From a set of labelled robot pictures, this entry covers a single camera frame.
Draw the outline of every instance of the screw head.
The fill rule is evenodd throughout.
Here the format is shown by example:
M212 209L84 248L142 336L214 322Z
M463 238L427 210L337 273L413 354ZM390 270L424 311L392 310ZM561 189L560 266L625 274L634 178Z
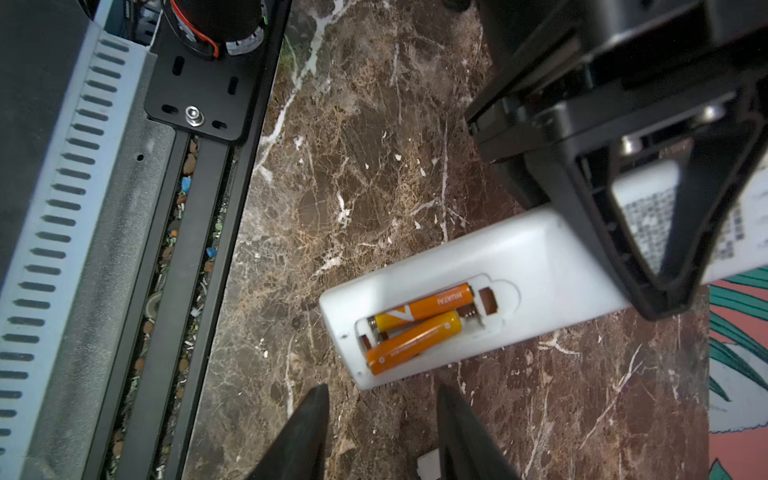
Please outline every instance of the screw head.
M199 127L205 122L203 112L194 105L190 105L184 109L184 117L186 117L187 123L193 127Z
M699 124L712 124L725 117L726 110L722 104L707 105L696 115L695 120Z
M624 135L621 138L621 154L625 157L634 155L641 150L643 150L643 141L640 138L629 135Z

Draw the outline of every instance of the orange battery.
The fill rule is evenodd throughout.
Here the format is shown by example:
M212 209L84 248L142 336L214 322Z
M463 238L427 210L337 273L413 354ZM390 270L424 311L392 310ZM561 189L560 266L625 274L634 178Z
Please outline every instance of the orange battery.
M437 315L369 350L366 353L368 367L373 375L378 375L461 331L462 321L456 312Z
M472 289L464 283L444 290L435 295L416 300L408 305L398 307L389 312L380 313L372 318L371 326L380 332L388 332L410 323L428 319L429 317L449 312L460 306L472 303Z

